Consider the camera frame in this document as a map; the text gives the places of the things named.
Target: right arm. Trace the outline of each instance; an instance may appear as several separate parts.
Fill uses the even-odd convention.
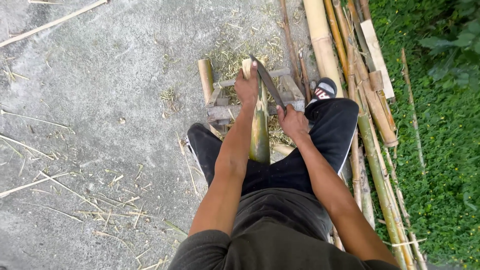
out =
[[[392,253],[360,211],[338,174],[318,151],[308,134],[308,120],[287,105],[287,115],[277,106],[280,126],[297,145],[312,183],[313,193],[328,212],[345,250],[363,261],[382,260],[398,267]]]

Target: knife blade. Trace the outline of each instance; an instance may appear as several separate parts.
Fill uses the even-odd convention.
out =
[[[278,93],[278,90],[277,90],[277,88],[275,87],[275,85],[272,81],[272,77],[270,77],[270,74],[268,74],[267,69],[253,55],[249,54],[248,56],[250,56],[250,59],[252,61],[257,61],[257,72],[258,72],[258,74],[260,74],[260,77],[263,80],[265,86],[267,87],[268,92],[270,92],[270,94],[273,96],[273,99],[275,100],[275,103],[280,105],[280,107],[282,107],[282,109],[283,109],[283,112],[285,114],[287,114],[287,108],[283,104],[282,98],[280,98],[280,94]]]

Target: dark shirt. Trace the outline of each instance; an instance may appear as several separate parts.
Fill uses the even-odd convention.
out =
[[[231,237],[218,230],[188,237],[169,269],[398,269],[362,261],[326,242],[331,227],[315,196],[295,189],[260,190],[240,199]]]

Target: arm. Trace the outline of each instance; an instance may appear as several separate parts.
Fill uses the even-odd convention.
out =
[[[256,62],[250,71],[249,80],[243,78],[242,69],[235,80],[242,107],[222,143],[215,162],[215,176],[193,218],[189,236],[205,230],[220,230],[229,236],[232,233],[247,171],[253,111],[258,99]]]
[[[277,112],[280,126],[297,145],[307,165],[313,192],[328,212],[345,250],[364,261],[377,259],[398,266],[348,188],[313,144],[303,113],[295,111],[291,105],[287,106],[286,116],[279,106]]]

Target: green grass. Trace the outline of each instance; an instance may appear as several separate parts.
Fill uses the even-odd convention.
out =
[[[480,94],[434,82],[428,71],[437,58],[418,40],[451,24],[452,1],[371,0],[370,9],[396,94],[391,105],[398,127],[397,175],[412,228],[429,263],[480,268]],[[401,70],[405,47],[425,175],[416,150],[412,111]],[[377,208],[378,218],[382,218]],[[377,232],[389,241],[383,224]]]

